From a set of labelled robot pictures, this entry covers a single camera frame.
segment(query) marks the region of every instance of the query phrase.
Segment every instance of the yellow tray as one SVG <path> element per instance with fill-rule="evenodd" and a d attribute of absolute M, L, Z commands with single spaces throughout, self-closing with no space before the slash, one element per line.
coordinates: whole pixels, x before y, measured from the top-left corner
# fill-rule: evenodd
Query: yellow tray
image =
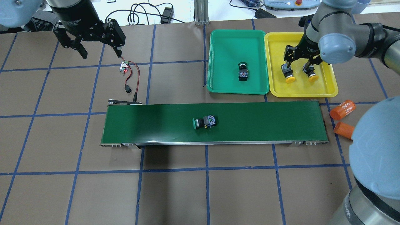
<path fill-rule="evenodd" d="M 270 91 L 276 97 L 297 98 L 331 98 L 338 94 L 338 84 L 333 73 L 332 65 L 323 62 L 315 65 L 315 73 L 319 79 L 315 82 L 308 81 L 303 72 L 303 65 L 307 59 L 299 59 L 292 63 L 293 75 L 296 80 L 287 84 L 280 66 L 284 64 L 283 54 L 286 45 L 296 46 L 303 32 L 272 32 L 264 37 Z"/>

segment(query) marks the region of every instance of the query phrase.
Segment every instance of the orange foam cylinder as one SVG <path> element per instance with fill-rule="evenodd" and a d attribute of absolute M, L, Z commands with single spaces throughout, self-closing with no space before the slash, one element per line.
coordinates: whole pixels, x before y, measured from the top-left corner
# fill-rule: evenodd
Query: orange foam cylinder
<path fill-rule="evenodd" d="M 338 121 L 343 119 L 343 117 L 349 115 L 349 113 L 354 111 L 354 109 L 356 109 L 356 104 L 351 100 L 346 100 L 342 102 L 340 105 L 336 106 L 334 109 L 332 109 L 329 115 L 334 120 Z"/>
<path fill-rule="evenodd" d="M 352 140 L 351 136 L 353 135 L 353 131 L 354 131 L 353 126 L 348 125 L 347 123 L 343 123 L 343 122 L 338 122 L 335 126 L 335 129 L 333 130 L 333 132 L 335 132 L 335 134 L 346 137 L 350 140 Z"/>

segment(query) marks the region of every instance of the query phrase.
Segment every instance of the white surface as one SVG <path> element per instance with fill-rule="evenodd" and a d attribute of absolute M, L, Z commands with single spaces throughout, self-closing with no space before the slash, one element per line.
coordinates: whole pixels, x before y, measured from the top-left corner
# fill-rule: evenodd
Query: white surface
<path fill-rule="evenodd" d="M 212 20 L 245 20 L 252 19 L 254 17 L 254 10 L 235 8 L 229 5 L 230 0 L 208 0 L 208 17 L 210 21 Z M 381 12 L 400 12 L 400 3 L 397 1 L 395 3 L 380 3 L 380 2 L 391 2 L 392 0 L 375 0 L 375 4 L 370 4 L 362 13 L 381 13 Z M 99 15 L 101 20 L 105 20 L 106 16 L 118 9 L 130 9 L 130 6 L 134 3 L 147 2 L 146 0 L 116 0 L 113 3 L 107 3 L 106 0 L 92 0 L 93 5 Z M 174 5 L 174 18 L 184 21 L 191 22 L 194 21 L 194 0 L 150 0 L 153 5 L 158 5 L 164 2 L 170 2 Z M 232 5 L 242 6 L 245 5 L 240 0 L 232 0 Z M 147 12 L 158 14 L 158 12 L 149 5 L 143 5 Z M 157 8 L 162 13 L 165 7 L 170 7 L 169 4 L 158 6 Z M 312 10 L 266 10 L 267 12 L 275 15 L 276 17 L 299 17 L 304 15 L 311 15 L 316 12 L 316 8 Z M 137 8 L 137 11 L 143 12 L 141 7 Z M 129 12 L 115 12 L 111 15 L 111 18 L 116 19 L 121 26 L 128 25 L 127 17 Z M 140 14 L 140 23 L 147 24 L 146 16 Z M 150 24 L 159 24 L 159 16 L 149 15 Z"/>

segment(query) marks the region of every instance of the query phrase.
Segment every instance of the connector plug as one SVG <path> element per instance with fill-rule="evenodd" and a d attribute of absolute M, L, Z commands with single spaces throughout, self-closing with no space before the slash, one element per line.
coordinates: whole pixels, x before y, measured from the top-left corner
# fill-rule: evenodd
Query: connector plug
<path fill-rule="evenodd" d="M 125 85 L 125 91 L 126 91 L 126 93 L 131 93 L 132 92 L 132 89 L 130 89 L 130 87 L 129 87 L 129 85 Z"/>

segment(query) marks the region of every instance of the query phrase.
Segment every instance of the black power supply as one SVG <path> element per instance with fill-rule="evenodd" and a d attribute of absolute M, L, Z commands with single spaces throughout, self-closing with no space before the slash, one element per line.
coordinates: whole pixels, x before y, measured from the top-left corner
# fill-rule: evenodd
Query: black power supply
<path fill-rule="evenodd" d="M 162 13 L 161 23 L 162 24 L 170 24 L 171 18 L 174 16 L 174 8 L 165 7 L 164 12 Z"/>
<path fill-rule="evenodd" d="M 254 17 L 257 19 L 261 18 L 276 18 L 276 16 L 270 14 L 269 12 L 263 10 L 262 8 L 259 8 L 256 13 L 254 14 Z"/>

